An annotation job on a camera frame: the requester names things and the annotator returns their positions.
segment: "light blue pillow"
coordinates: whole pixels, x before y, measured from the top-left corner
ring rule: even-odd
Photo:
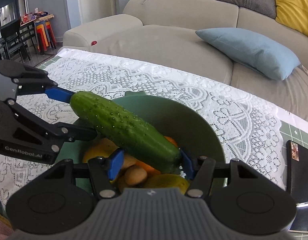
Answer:
[[[284,80],[300,65],[289,48],[272,39],[240,28],[213,28],[196,34],[236,61],[275,80]]]

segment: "white lace tablecloth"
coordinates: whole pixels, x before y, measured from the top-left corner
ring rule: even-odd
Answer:
[[[274,104],[220,82],[152,63],[74,49],[64,49],[59,56],[45,70],[60,87],[89,90],[109,99],[122,97],[128,90],[145,91],[180,102],[212,126],[227,162],[239,158],[284,188],[281,122]],[[46,95],[21,96],[18,103],[49,123],[77,119],[68,104]],[[0,155],[2,204],[48,167]]]

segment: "black dining chair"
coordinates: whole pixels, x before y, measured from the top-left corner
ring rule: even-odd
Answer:
[[[11,60],[11,54],[15,51],[18,51],[21,56],[21,60],[24,63],[22,52],[28,58],[28,60],[31,60],[31,58],[21,38],[20,26],[21,26],[21,20],[16,19],[3,26],[0,26],[0,32],[2,38],[4,39],[2,45],[4,46],[4,51],[6,52],[8,59]]]

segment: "cucumber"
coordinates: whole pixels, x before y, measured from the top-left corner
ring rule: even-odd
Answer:
[[[179,149],[151,124],[112,100],[79,91],[72,95],[70,105],[78,117],[136,159],[162,173],[174,172],[179,167]]]

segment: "lemon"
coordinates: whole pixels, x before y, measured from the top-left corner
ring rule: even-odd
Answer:
[[[97,143],[92,145],[83,156],[83,163],[87,163],[89,159],[101,156],[108,158],[118,147],[107,138],[99,140]]]
[[[144,184],[144,188],[178,187],[184,195],[189,187],[189,182],[176,174],[160,174],[150,177]]]

